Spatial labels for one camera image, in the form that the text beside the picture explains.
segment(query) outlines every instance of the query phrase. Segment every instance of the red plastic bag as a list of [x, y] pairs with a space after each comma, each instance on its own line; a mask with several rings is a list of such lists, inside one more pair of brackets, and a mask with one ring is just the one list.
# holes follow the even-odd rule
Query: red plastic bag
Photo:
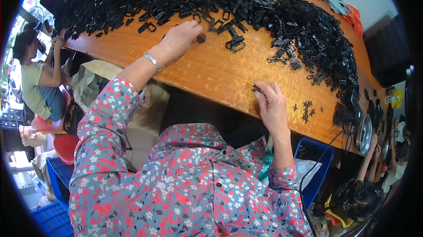
[[345, 16], [342, 15], [342, 18], [346, 19], [346, 21], [354, 27], [355, 33], [359, 38], [363, 37], [363, 25], [360, 21], [360, 12], [355, 7], [346, 4], [349, 7], [350, 12]]

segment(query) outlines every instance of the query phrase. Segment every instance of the blue plastic crate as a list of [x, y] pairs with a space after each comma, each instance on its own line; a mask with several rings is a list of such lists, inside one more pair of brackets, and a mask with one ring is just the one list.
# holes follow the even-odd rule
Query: blue plastic crate
[[[319, 151], [319, 157], [323, 153], [323, 151], [326, 149], [327, 145], [320, 143], [318, 141], [309, 139], [309, 138], [302, 138], [297, 146], [297, 150], [295, 151], [294, 158], [297, 158], [298, 150], [300, 145], [311, 145], [314, 146]], [[302, 191], [302, 198], [304, 200], [303, 207], [305, 209], [308, 209], [313, 202], [314, 198], [316, 197], [317, 193], [319, 192], [319, 189], [321, 187], [321, 184], [323, 183], [327, 170], [329, 169], [330, 162], [333, 158], [333, 152], [334, 149], [332, 146], [329, 146], [323, 157], [320, 159], [321, 166], [319, 170], [314, 174], [313, 178], [310, 180], [309, 184], [304, 188]]]
[[69, 181], [71, 180], [72, 174], [74, 172], [74, 165], [67, 165], [62, 160], [60, 160], [60, 158], [48, 157], [46, 162], [53, 192], [57, 200], [66, 210], [68, 210], [69, 199], [63, 196], [60, 184], [63, 183], [65, 188], [69, 190]]
[[69, 213], [61, 203], [54, 202], [48, 206], [39, 208], [32, 212], [35, 221], [49, 237], [67, 237], [74, 235]]

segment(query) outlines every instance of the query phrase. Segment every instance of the pink plastic stool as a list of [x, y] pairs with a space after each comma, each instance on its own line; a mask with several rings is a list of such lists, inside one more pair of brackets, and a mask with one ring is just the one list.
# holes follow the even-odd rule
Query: pink plastic stool
[[[65, 99], [66, 108], [67, 108], [72, 101], [72, 96], [69, 93], [69, 91], [63, 85], [60, 85], [59, 89], [62, 92], [62, 95]], [[64, 118], [65, 118], [65, 115], [63, 115], [63, 117], [60, 120], [52, 122], [51, 120], [43, 119], [36, 114], [34, 119], [31, 122], [31, 129], [35, 133], [37, 133], [37, 132], [63, 133], [63, 119]]]

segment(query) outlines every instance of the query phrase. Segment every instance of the floral shirt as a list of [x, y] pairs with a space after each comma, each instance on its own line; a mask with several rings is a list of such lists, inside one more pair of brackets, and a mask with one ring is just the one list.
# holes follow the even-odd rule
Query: floral shirt
[[167, 128], [137, 173], [123, 137], [138, 93], [115, 77], [78, 127], [69, 214], [76, 236], [311, 235], [295, 165], [258, 179], [266, 141], [234, 149], [210, 124]]

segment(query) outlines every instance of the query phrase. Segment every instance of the blue jeans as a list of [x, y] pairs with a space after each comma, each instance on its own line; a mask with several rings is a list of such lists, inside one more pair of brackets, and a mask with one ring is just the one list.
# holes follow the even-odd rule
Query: blue jeans
[[50, 108], [49, 120], [58, 121], [65, 114], [65, 101], [62, 92], [58, 87], [40, 86], [41, 96], [46, 102], [46, 106]]

